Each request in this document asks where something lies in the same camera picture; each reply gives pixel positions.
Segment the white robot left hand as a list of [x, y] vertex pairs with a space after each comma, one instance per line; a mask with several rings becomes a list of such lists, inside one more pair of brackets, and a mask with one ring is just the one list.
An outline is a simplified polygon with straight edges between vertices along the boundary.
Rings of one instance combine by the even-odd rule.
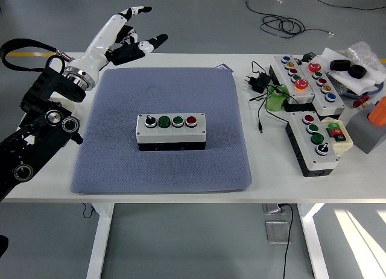
[[130, 7], [113, 15], [92, 40], [85, 54], [68, 63], [63, 75], [97, 81], [99, 71], [108, 63], [117, 66], [153, 52], [168, 39], [168, 35], [160, 34], [140, 42], [133, 27], [127, 24], [133, 16], [151, 10], [147, 6]]

